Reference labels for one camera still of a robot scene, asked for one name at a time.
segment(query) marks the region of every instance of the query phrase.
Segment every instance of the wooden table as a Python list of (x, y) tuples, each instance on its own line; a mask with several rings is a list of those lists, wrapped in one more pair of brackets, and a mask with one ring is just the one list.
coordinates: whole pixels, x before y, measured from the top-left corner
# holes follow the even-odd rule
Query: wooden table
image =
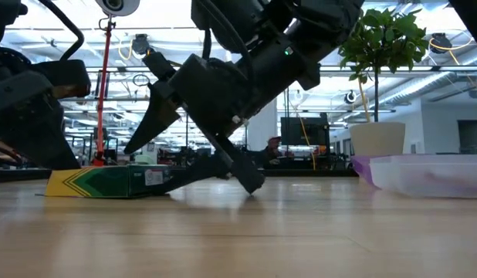
[(473, 278), (477, 200), (356, 178), (209, 180), (168, 198), (44, 198), (0, 185), (0, 278)]

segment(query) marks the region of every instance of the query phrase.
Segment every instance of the sticker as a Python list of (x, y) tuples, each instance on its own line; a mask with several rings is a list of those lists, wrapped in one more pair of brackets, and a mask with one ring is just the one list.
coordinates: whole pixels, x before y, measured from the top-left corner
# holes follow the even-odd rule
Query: sticker
[(163, 171), (148, 169), (144, 172), (146, 186), (161, 185), (163, 183)]

